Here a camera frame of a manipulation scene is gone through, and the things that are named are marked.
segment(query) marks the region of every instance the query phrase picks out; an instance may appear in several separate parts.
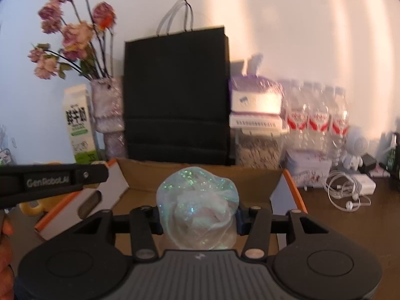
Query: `flower vase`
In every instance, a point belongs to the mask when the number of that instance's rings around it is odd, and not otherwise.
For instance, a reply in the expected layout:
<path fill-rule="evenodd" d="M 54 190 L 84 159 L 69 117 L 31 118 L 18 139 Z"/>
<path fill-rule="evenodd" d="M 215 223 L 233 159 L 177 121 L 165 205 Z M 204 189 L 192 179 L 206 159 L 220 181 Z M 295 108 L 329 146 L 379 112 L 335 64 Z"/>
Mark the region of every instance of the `flower vase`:
<path fill-rule="evenodd" d="M 96 79 L 90 82 L 95 130 L 104 134 L 108 159 L 124 158 L 123 88 L 121 78 Z"/>

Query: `white cable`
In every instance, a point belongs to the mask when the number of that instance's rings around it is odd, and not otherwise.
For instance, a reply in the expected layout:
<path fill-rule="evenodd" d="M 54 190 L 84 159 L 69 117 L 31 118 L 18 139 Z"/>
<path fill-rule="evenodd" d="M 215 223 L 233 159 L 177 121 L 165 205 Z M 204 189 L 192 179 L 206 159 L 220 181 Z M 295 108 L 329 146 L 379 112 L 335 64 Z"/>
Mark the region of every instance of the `white cable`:
<path fill-rule="evenodd" d="M 332 184 L 334 181 L 336 181 L 339 178 L 346 178 L 347 181 L 343 185 L 337 185 L 336 189 L 335 189 L 332 187 Z M 344 212 L 354 212 L 360 208 L 361 201 L 360 201 L 360 196 L 358 194 L 359 186 L 357 186 L 357 181 L 354 180 L 349 174 L 346 174 L 339 170 L 333 170 L 323 180 L 322 184 L 323 184 L 323 188 L 327 192 L 327 196 L 329 197 L 330 202 L 337 209 L 344 211 Z M 332 198 L 334 198 L 336 200 L 340 200 L 344 197 L 352 197 L 353 195 L 356 195 L 358 203 L 355 203 L 355 206 L 351 210 L 337 205 L 332 200 Z M 361 196 L 365 197 L 369 201 L 369 204 L 371 204 L 371 199 L 368 196 L 364 196 L 364 195 L 361 195 Z"/>

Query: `white earphones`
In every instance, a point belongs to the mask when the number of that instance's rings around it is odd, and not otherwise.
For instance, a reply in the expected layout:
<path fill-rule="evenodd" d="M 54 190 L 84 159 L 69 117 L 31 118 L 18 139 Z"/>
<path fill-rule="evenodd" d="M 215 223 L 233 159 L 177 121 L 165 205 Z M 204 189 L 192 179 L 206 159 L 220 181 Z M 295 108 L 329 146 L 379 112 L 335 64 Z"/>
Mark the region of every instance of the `white earphones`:
<path fill-rule="evenodd" d="M 333 188 L 333 182 L 335 182 L 339 178 L 345 178 L 347 181 L 343 185 L 338 185 L 335 188 Z M 344 211 L 344 212 L 354 212 L 357 211 L 360 206 L 368 206 L 371 205 L 371 200 L 369 199 L 368 196 L 365 195 L 360 195 L 358 186 L 357 186 L 357 181 L 354 180 L 350 175 L 334 170 L 329 173 L 329 175 L 323 180 L 323 187 L 325 188 L 327 192 L 327 196 L 330 200 L 330 202 L 333 204 L 334 207 L 337 209 Z M 366 198 L 369 203 L 361 203 L 360 197 Z M 336 200 L 340 200 L 344 197 L 352 197 L 355 202 L 348 201 L 346 203 L 346 207 L 341 207 L 337 205 L 335 202 L 333 202 L 332 198 Z"/>
<path fill-rule="evenodd" d="M 355 210 L 358 210 L 358 208 L 360 206 L 370 206 L 370 205 L 371 205 L 371 203 L 353 203 L 352 201 L 348 201 L 346 203 L 346 209 L 349 210 L 349 211 L 352 211 L 353 208 L 355 207 L 355 209 L 353 210 L 353 211 L 355 211 Z"/>

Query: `black paper bag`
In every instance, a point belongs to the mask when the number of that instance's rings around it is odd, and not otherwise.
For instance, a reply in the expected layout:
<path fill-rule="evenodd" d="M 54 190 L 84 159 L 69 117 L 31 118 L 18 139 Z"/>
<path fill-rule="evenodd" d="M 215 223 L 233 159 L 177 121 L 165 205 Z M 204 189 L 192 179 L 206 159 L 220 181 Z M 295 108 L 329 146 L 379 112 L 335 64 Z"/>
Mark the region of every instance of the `black paper bag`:
<path fill-rule="evenodd" d="M 224 27 L 125 43 L 129 158 L 226 164 L 229 43 Z"/>

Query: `bag handle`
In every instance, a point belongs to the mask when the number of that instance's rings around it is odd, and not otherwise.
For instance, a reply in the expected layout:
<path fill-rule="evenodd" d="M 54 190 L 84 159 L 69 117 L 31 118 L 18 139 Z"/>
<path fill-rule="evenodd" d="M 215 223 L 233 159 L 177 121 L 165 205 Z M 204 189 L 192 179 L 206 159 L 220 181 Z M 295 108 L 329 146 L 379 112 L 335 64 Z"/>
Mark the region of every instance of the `bag handle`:
<path fill-rule="evenodd" d="M 160 21 L 160 23 L 159 23 L 159 25 L 157 27 L 157 32 L 156 32 L 157 36 L 160 35 L 160 31 L 161 31 L 165 21 L 167 21 L 168 18 L 169 18 L 169 21 L 168 21 L 168 25 L 167 25 L 166 34 L 169 35 L 169 31 L 170 31 L 173 19 L 177 15 L 178 11 L 182 8 L 182 6 L 185 6 L 185 19 L 184 19 L 183 29 L 187 32 L 188 7 L 189 7 L 190 8 L 190 15 L 191 15 L 190 29 L 191 29 L 191 31 L 193 31 L 194 17 L 193 17 L 193 8 L 192 8 L 192 6 L 189 4 L 189 2 L 187 0 L 177 0 L 175 2 L 175 4 L 173 5 L 173 7 L 164 15 L 163 19 L 161 19 L 161 21 Z"/>

